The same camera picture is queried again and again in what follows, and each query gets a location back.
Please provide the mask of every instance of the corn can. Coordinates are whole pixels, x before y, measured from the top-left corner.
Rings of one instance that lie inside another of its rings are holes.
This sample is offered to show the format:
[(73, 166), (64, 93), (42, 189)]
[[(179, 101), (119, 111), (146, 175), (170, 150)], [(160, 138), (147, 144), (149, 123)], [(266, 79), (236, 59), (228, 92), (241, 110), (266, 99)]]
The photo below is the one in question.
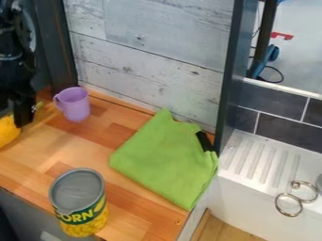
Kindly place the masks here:
[(52, 183), (49, 198), (62, 231), (69, 236), (92, 235), (107, 222), (105, 182), (95, 170), (63, 173)]

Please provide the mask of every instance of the key ring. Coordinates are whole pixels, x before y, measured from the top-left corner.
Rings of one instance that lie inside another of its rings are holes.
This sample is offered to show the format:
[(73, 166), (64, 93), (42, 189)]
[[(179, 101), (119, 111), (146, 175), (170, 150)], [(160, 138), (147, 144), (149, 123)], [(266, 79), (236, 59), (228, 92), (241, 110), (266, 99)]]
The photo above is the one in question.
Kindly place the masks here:
[[(314, 197), (312, 199), (304, 200), (304, 199), (301, 199), (301, 198), (299, 198), (293, 194), (290, 194), (290, 193), (281, 193), (275, 198), (275, 207), (284, 216), (297, 217), (303, 211), (303, 203), (312, 203), (312, 202), (316, 201), (316, 199), (318, 198), (318, 192), (317, 192), (317, 189), (314, 185), (312, 185), (308, 182), (304, 182), (304, 181), (293, 181), (291, 183), (291, 186), (293, 189), (299, 189), (302, 185), (306, 185), (312, 189), (312, 191), (314, 192)], [(296, 201), (299, 205), (299, 211), (294, 214), (290, 214), (290, 213), (283, 211), (278, 203), (278, 200), (283, 197), (290, 198), (291, 200)]]

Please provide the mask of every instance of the tile wall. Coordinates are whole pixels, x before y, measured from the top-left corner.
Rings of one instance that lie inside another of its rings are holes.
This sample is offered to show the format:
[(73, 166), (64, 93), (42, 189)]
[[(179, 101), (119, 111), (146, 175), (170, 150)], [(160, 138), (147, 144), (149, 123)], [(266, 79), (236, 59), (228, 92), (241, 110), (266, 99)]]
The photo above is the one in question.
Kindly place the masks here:
[(322, 101), (244, 83), (235, 128), (322, 153)]

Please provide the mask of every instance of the green cloth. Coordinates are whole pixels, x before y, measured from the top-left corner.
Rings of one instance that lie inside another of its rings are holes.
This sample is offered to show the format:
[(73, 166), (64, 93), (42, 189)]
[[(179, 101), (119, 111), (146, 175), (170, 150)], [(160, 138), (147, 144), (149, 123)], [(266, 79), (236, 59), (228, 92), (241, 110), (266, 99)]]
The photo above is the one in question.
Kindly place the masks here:
[(217, 169), (216, 154), (196, 137), (200, 130), (162, 109), (111, 154), (109, 166), (190, 211)]

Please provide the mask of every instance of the wooden countertop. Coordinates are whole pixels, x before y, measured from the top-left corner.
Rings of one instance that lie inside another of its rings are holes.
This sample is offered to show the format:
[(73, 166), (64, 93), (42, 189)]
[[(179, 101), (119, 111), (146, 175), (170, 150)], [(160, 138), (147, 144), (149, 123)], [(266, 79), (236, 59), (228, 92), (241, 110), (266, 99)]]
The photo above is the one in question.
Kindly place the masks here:
[(55, 110), (48, 91), (45, 105), (21, 135), (0, 150), (0, 184), (36, 207), (53, 214), (51, 182), (68, 169), (90, 168), (105, 178), (110, 210), (96, 236), (108, 241), (175, 240), (188, 212), (117, 173), (108, 156), (153, 115), (137, 106), (91, 92), (91, 115), (73, 123)]

